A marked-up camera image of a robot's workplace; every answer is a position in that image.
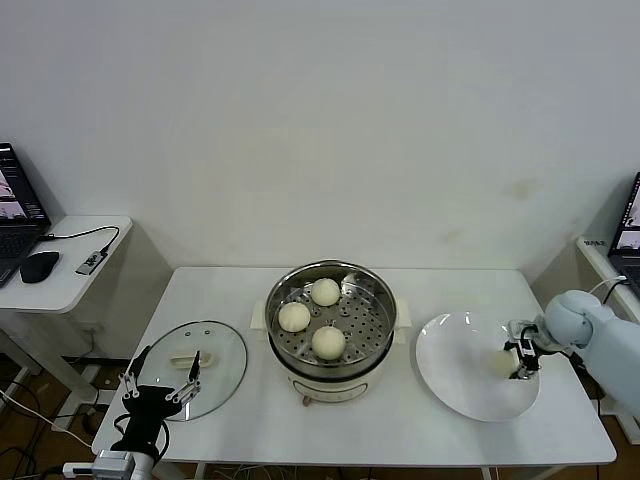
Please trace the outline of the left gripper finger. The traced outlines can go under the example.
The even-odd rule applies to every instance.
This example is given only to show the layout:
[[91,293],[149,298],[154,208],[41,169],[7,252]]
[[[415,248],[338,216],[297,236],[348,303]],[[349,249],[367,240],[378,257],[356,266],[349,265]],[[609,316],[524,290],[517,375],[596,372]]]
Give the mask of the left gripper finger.
[[139,355],[130,362],[127,370],[119,376],[121,383],[125,387],[124,398],[139,397],[140,392],[138,390],[137,380],[150,350],[150,345],[145,346]]
[[188,373],[187,381],[167,395],[171,402],[189,402],[200,391],[200,351],[197,350]]

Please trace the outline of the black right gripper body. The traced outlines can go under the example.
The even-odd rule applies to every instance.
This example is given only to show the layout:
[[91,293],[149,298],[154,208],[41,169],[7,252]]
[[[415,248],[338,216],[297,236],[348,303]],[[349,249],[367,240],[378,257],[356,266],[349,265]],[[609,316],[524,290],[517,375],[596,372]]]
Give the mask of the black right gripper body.
[[529,338],[520,338],[517,342],[521,370],[538,370],[539,356]]

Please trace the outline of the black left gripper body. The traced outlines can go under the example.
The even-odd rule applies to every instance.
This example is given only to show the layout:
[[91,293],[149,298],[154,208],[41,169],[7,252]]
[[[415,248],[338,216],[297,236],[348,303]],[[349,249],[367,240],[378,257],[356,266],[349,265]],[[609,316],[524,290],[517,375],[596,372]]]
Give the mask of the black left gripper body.
[[123,400],[125,414],[114,420],[114,427],[122,434],[111,451],[133,453],[165,453],[169,446],[169,429],[166,420],[181,412],[181,404],[175,403],[172,389],[160,386],[138,388],[138,397],[130,395]]

